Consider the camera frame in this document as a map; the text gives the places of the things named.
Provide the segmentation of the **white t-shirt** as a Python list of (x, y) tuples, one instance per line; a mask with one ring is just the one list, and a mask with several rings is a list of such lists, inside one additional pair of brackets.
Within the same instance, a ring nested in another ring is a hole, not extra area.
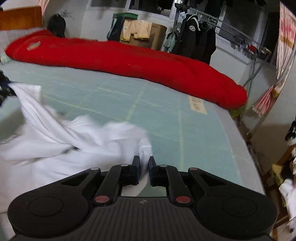
[(15, 234), (7, 210), (16, 197), (86, 169), (108, 171), (139, 156), (139, 183), (123, 192), (137, 196), (144, 189), (152, 145), (143, 128), (126, 122), (101, 126), (86, 115), (66, 120), (43, 104), (40, 86), (11, 83), (10, 88), (24, 122), (1, 142), (1, 229), (6, 239)]

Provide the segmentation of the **pile of folded clothes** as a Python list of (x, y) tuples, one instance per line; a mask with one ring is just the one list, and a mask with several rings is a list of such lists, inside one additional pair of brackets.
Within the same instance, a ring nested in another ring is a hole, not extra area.
[(285, 178), (285, 182), (280, 186), (280, 192), (285, 198), (288, 214), (290, 216), (290, 222), (288, 228), (291, 232), (295, 231), (295, 157), (290, 164), (284, 167), (282, 170), (282, 176)]

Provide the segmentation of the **teal plaid bed blanket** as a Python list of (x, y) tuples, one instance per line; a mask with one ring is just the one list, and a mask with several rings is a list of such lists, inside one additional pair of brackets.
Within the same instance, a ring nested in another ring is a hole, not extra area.
[(128, 122), (147, 131), (158, 164), (197, 167), (264, 193), (257, 168), (228, 111), (143, 79), (11, 61), (13, 82), (42, 87), (43, 102), (63, 118), (88, 115), (99, 125)]

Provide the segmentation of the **wooden headboard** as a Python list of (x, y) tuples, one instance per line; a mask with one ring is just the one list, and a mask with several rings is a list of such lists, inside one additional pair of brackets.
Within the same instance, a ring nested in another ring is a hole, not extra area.
[(27, 30), (43, 26), (40, 6), (28, 6), (1, 11), (0, 30)]

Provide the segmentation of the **black backpack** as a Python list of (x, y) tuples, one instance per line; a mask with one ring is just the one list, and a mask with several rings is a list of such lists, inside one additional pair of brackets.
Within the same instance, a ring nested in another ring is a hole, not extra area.
[(47, 30), (49, 30), (56, 37), (64, 38), (66, 30), (65, 19), (60, 14), (52, 15), (48, 22)]

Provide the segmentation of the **red quilt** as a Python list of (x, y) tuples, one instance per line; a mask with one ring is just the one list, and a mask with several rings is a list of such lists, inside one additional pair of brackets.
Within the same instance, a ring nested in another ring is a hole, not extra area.
[(116, 41), (59, 38), (40, 30), (10, 42), (5, 53), (20, 62), (142, 78), (227, 110), (247, 101), (241, 85), (204, 62)]

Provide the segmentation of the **wooden chair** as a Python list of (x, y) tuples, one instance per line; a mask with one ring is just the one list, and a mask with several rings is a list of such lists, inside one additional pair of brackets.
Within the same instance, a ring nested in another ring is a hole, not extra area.
[(285, 182), (285, 178), (282, 176), (282, 170), (288, 164), (290, 164), (290, 168), (292, 169), (290, 162), (294, 157), (295, 145), (289, 146), (282, 157), (276, 163), (272, 164), (270, 170), (262, 176), (265, 192), (268, 197), (272, 198), (277, 208), (277, 220), (271, 231), (274, 240), (278, 240), (278, 227), (284, 224), (288, 225), (290, 222), (287, 204), (280, 192), (280, 186)]

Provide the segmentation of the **navy star-patterned garment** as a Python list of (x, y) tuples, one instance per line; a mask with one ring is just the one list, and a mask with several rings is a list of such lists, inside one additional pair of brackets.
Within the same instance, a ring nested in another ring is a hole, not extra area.
[(292, 122), (286, 136), (285, 141), (289, 146), (293, 146), (296, 144), (296, 118)]

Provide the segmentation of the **green storage bin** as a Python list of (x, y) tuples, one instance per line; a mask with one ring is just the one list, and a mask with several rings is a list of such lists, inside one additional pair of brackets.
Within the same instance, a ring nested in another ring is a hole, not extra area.
[(133, 13), (115, 13), (112, 17), (111, 29), (107, 34), (107, 40), (120, 41), (121, 30), (125, 20), (137, 20), (138, 15)]

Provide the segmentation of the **black hanging jacket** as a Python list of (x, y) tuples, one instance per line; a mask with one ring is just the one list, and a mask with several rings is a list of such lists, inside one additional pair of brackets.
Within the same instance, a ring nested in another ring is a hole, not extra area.
[(210, 64), (215, 50), (215, 28), (196, 15), (186, 15), (172, 53)]

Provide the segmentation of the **yellow hanging garment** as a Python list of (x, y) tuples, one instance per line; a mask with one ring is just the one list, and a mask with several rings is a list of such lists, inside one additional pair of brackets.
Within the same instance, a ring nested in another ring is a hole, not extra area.
[(145, 20), (126, 19), (120, 34), (120, 40), (129, 42), (133, 36), (135, 39), (148, 40), (151, 34), (152, 23)]

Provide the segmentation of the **metal drying rack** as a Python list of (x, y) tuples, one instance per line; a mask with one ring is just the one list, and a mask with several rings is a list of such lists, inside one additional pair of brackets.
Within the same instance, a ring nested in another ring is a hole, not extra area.
[(247, 35), (227, 19), (227, 6), (223, 4), (218, 18), (198, 9), (190, 8), (189, 14), (196, 14), (200, 20), (215, 27), (216, 50), (211, 56), (210, 66), (232, 78), (236, 83), (251, 90), (252, 83), (264, 66), (259, 54), (264, 47), (259, 41), (263, 37), (266, 25), (265, 12), (260, 13), (255, 25), (254, 36)]

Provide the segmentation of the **pink striped curtain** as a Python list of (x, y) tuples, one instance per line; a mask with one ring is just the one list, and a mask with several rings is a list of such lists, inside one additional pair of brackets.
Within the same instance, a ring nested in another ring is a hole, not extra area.
[(252, 110), (259, 118), (268, 114), (272, 101), (280, 95), (295, 59), (295, 1), (280, 1), (280, 25), (277, 42), (277, 82), (258, 99)]

